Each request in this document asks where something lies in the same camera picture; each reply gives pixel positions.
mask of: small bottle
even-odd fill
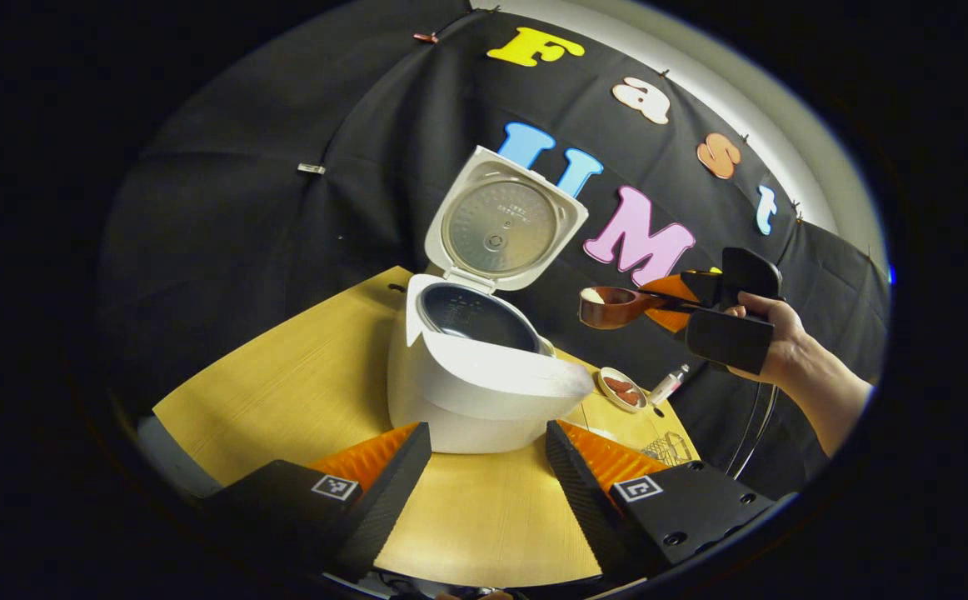
[[[654,390],[651,390],[651,394],[647,396],[647,401],[655,407],[660,405],[662,400],[669,398],[676,391],[676,388],[681,386],[683,378],[687,375],[687,371],[689,371],[687,365],[683,364],[681,368],[668,373],[666,379],[662,379],[662,382],[656,385]]]

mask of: clip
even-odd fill
[[[297,171],[300,173],[316,173],[317,175],[325,174],[325,168],[320,166],[320,164],[307,164],[304,162],[298,163]]]

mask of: white wall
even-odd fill
[[[746,58],[655,8],[629,0],[472,0],[576,31],[666,75],[740,133],[803,219],[841,236],[887,270],[869,191],[826,127],[799,98]]]

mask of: red food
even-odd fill
[[[636,406],[640,403],[640,393],[639,392],[617,392],[617,397],[625,400],[629,406]]]
[[[632,389],[632,384],[628,381],[621,381],[612,377],[603,377],[602,380],[606,381],[606,385],[609,385],[614,392],[628,392]]]

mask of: screw hole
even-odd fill
[[[662,543],[666,544],[666,546],[677,546],[677,544],[685,542],[686,539],[687,534],[685,532],[672,532],[662,539]]]

